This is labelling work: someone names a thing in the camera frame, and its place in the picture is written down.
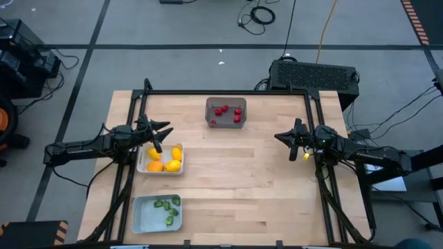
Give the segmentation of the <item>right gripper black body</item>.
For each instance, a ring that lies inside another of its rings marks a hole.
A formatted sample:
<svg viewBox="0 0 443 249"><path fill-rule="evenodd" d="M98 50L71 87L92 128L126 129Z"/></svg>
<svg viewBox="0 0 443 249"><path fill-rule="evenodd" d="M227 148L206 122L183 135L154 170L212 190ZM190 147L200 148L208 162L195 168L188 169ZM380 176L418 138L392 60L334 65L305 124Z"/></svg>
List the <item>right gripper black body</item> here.
<svg viewBox="0 0 443 249"><path fill-rule="evenodd" d="M306 124L300 118L296 118L294 128L290 131L290 154L289 160L295 161L299 147L309 147L314 151L318 148L318 129L308 131Z"/></svg>

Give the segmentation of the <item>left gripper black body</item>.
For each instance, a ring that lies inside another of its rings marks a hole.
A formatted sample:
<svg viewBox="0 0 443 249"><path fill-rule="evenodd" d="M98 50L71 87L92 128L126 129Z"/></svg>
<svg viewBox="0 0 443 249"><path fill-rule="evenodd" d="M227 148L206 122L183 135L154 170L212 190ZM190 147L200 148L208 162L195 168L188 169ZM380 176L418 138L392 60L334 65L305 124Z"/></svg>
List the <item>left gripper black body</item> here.
<svg viewBox="0 0 443 249"><path fill-rule="evenodd" d="M159 130L155 129L155 122L153 120L148 120L147 115L143 114L138 117L135 121L137 124L136 135L143 142L151 142L157 153L162 153L161 141L157 140L157 132Z"/></svg>

